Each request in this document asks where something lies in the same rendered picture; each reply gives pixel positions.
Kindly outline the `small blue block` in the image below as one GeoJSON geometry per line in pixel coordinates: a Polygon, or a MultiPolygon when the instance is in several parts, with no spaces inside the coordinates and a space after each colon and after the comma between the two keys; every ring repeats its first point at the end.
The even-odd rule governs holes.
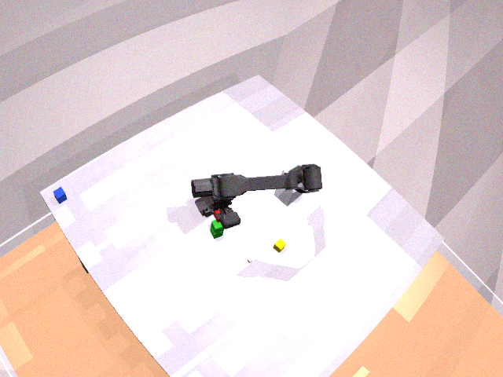
{"type": "Polygon", "coordinates": [[[65,200],[68,199],[68,197],[65,195],[65,192],[62,189],[62,187],[60,187],[60,188],[56,189],[55,191],[53,191],[53,194],[54,194],[54,196],[57,199],[57,202],[59,204],[63,203],[65,200]]]}

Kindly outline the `small yellow cube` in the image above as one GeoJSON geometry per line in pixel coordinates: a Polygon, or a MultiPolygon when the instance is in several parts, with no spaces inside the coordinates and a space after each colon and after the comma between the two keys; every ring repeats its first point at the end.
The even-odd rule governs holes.
{"type": "Polygon", "coordinates": [[[285,248],[286,243],[281,240],[281,238],[274,244],[273,249],[280,253],[285,248]]]}

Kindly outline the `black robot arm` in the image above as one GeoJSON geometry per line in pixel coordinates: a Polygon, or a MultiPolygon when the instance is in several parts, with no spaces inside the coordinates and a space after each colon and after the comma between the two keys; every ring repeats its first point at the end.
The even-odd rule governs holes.
{"type": "Polygon", "coordinates": [[[202,217],[209,218],[218,210],[217,201],[231,201],[249,191],[295,189],[299,193],[319,192],[322,189],[321,167],[317,164],[297,165],[288,173],[246,178],[241,174],[211,174],[210,178],[191,180],[193,198],[202,217]],[[298,187],[302,183],[303,188],[298,187]],[[307,191],[308,190],[308,191],[307,191]]]}

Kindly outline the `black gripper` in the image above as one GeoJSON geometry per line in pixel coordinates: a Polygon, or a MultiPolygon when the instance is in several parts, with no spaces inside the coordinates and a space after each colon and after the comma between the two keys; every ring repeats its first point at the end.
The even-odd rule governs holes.
{"type": "Polygon", "coordinates": [[[216,214],[223,229],[231,229],[232,227],[240,225],[241,219],[236,211],[233,211],[229,205],[232,205],[232,201],[217,201],[219,214],[216,214]]]}

